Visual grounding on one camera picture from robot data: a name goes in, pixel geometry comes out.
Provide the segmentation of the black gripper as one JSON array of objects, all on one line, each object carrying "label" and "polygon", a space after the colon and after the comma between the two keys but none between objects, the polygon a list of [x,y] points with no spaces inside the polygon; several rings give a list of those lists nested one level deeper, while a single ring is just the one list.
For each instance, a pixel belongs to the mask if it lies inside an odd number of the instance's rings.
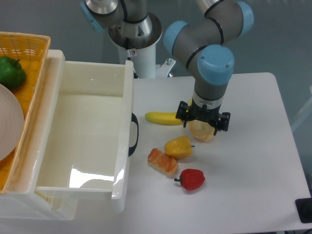
[{"label": "black gripper", "polygon": [[199,107],[197,104],[192,103],[191,106],[189,106],[188,103],[180,101],[175,118],[183,123],[184,128],[186,127],[187,122],[193,120],[212,124],[212,127],[214,128],[213,135],[216,136],[220,131],[228,131],[231,118],[231,113],[219,113],[219,109],[219,106],[214,109],[208,109],[206,104]]}]

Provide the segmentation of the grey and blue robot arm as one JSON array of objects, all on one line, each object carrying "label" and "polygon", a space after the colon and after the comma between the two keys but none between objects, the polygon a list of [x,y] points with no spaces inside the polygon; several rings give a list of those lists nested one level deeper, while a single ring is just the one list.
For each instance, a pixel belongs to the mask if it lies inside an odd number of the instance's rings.
[{"label": "grey and blue robot arm", "polygon": [[184,124],[199,120],[216,132],[228,130],[230,113],[219,109],[233,74],[234,56],[224,43],[251,29],[254,14],[245,2],[199,0],[204,21],[196,26],[180,20],[162,30],[145,0],[84,0],[81,9],[96,31],[108,29],[120,62],[130,60],[137,78],[155,78],[156,44],[162,40],[195,78],[191,104],[181,102],[176,118]]}]

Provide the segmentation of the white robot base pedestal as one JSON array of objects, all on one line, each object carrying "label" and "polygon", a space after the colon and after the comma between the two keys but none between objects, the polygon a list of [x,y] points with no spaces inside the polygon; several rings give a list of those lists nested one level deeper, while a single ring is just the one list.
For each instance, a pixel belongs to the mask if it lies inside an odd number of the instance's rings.
[{"label": "white robot base pedestal", "polygon": [[151,12],[140,22],[121,21],[108,29],[118,49],[119,62],[131,60],[139,78],[156,77],[156,44],[162,36],[158,17]]}]

